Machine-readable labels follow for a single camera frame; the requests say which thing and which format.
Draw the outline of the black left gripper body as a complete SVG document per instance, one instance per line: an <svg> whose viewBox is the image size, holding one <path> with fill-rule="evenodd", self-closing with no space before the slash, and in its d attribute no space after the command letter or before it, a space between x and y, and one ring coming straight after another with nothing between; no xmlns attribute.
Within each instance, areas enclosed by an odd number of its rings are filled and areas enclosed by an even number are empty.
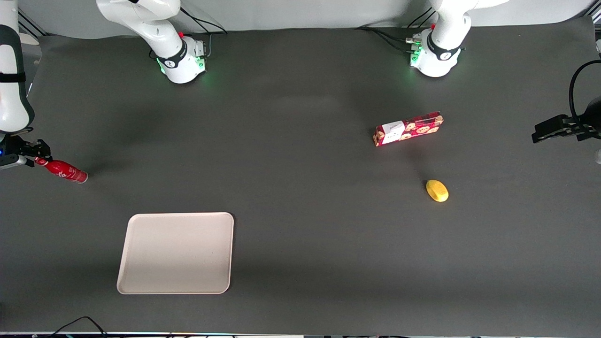
<svg viewBox="0 0 601 338"><path fill-rule="evenodd" d="M580 124L585 132L580 135L580 141L586 139L601 139L601 97L592 100L580 116Z"/></svg>

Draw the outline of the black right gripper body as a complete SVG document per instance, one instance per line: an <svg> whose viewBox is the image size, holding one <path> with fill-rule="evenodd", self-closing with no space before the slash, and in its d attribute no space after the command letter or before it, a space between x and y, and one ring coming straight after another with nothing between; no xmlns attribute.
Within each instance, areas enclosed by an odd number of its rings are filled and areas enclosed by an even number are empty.
<svg viewBox="0 0 601 338"><path fill-rule="evenodd" d="M34 157L34 148L32 143L23 140L20 136L2 135L0 142L0 158L9 155L21 155Z"/></svg>

